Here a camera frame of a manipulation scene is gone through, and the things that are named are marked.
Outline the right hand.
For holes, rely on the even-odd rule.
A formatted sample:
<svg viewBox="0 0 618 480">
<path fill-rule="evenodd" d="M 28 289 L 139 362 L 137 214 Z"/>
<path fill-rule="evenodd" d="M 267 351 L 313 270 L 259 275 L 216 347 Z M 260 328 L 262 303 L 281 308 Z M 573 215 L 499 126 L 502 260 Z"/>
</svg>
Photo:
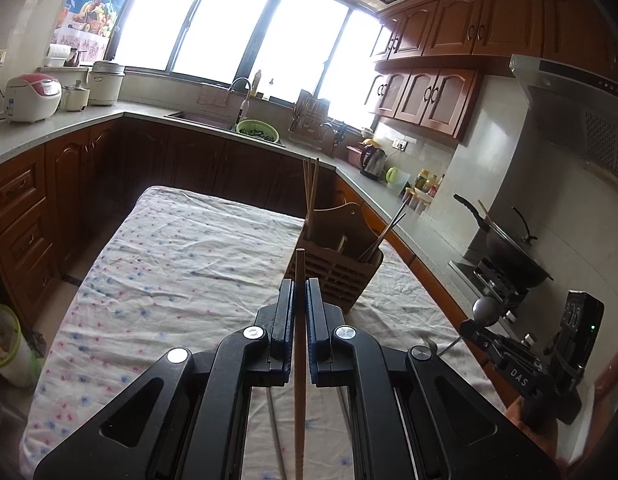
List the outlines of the right hand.
<svg viewBox="0 0 618 480">
<path fill-rule="evenodd" d="M 522 401 L 524 401 L 524 398 L 518 396 L 518 398 L 507 407 L 505 411 L 506 418 L 556 462 L 558 437 L 556 420 L 552 419 L 547 422 L 539 432 L 533 431 L 522 421 Z"/>
</svg>

